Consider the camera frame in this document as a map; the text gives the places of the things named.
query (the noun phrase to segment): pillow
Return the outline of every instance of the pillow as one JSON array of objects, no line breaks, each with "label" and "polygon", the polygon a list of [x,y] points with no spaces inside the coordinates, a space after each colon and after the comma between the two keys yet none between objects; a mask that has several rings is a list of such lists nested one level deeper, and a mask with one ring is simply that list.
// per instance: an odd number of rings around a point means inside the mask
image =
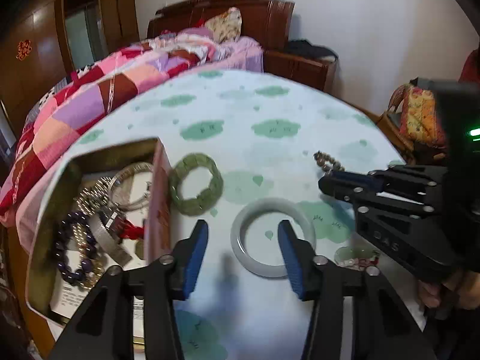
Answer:
[{"label": "pillow", "polygon": [[207,20],[204,26],[213,32],[215,42],[231,40],[236,42],[242,30],[242,14],[238,8],[232,7],[221,15]]},{"label": "pillow", "polygon": [[213,32],[205,27],[192,27],[192,28],[185,28],[185,30],[181,30],[180,33],[188,34],[188,35],[200,35],[205,36],[208,39],[213,40]]}]

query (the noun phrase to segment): green jade bracelet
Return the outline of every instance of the green jade bracelet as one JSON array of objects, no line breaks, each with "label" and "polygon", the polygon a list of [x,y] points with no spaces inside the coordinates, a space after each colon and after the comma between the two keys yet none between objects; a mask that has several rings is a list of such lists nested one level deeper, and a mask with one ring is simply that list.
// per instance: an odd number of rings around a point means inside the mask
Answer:
[{"label": "green jade bracelet", "polygon": [[[187,175],[198,167],[207,168],[212,174],[212,179],[207,188],[202,190],[196,198],[182,199],[179,197],[179,185]],[[173,204],[182,214],[200,215],[212,208],[222,195],[223,179],[215,162],[202,153],[191,153],[176,164],[169,175],[169,190]]]}]

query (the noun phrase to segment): screw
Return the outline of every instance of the screw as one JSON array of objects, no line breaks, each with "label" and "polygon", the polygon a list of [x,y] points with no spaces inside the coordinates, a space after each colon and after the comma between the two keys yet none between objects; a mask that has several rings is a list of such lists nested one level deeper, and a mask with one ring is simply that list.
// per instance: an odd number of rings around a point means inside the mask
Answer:
[{"label": "screw", "polygon": [[162,257],[160,257],[160,264],[163,266],[168,266],[172,264],[175,261],[174,257],[171,256],[170,254],[164,254]]},{"label": "screw", "polygon": [[122,267],[120,265],[113,265],[109,269],[107,269],[106,272],[110,276],[116,276],[122,272]]},{"label": "screw", "polygon": [[328,263],[328,259],[327,257],[325,256],[315,256],[313,258],[313,263],[316,265],[316,266],[324,266]]},{"label": "screw", "polygon": [[380,275],[380,269],[378,269],[376,266],[368,266],[365,269],[365,272],[367,273],[368,276],[378,276]]}]

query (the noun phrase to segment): silver bangle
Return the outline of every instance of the silver bangle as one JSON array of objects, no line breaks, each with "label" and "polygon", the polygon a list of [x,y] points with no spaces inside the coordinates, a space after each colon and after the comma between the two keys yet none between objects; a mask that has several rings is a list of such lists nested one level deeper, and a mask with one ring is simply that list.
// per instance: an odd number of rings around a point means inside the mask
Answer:
[{"label": "silver bangle", "polygon": [[118,265],[124,266],[131,260],[129,252],[112,238],[107,228],[103,225],[99,214],[93,214],[88,219],[88,226],[90,226],[90,231],[100,247]]},{"label": "silver bangle", "polygon": [[141,198],[127,204],[120,204],[115,202],[113,199],[113,191],[116,187],[121,185],[123,181],[125,181],[126,179],[129,179],[133,175],[136,175],[137,173],[143,173],[143,172],[152,172],[152,170],[153,170],[152,164],[148,162],[137,162],[137,163],[132,163],[131,165],[119,171],[112,178],[107,188],[110,202],[122,211],[134,211],[147,206],[148,199],[150,197],[150,191],[146,191]]},{"label": "silver bangle", "polygon": [[255,216],[272,211],[282,212],[298,222],[302,229],[303,237],[315,249],[316,237],[312,222],[297,204],[280,198],[259,199],[246,205],[233,221],[230,243],[238,261],[250,272],[264,278],[283,278],[287,276],[287,269],[284,265],[267,265],[256,261],[247,253],[242,243],[246,231],[245,223],[248,223]]}]

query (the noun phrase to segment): jade bangle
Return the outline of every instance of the jade bangle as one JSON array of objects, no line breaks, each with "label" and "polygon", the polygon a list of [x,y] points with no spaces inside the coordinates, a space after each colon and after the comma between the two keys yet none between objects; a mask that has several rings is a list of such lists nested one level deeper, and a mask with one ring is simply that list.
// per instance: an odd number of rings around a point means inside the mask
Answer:
[{"label": "jade bangle", "polygon": [[[186,176],[195,168],[205,167],[212,174],[212,179],[207,188],[202,190],[196,198],[182,199],[179,197],[179,185]],[[192,153],[176,164],[169,174],[169,190],[173,204],[182,214],[200,215],[212,208],[222,195],[223,179],[215,162],[202,153]]]},{"label": "jade bangle", "polygon": [[250,272],[264,278],[284,278],[287,276],[287,269],[284,265],[263,264],[251,257],[243,245],[247,225],[251,223],[253,218],[267,212],[282,212],[291,216],[300,225],[305,240],[315,249],[317,239],[311,220],[297,204],[281,198],[264,198],[247,204],[233,221],[230,244],[238,261]]}]

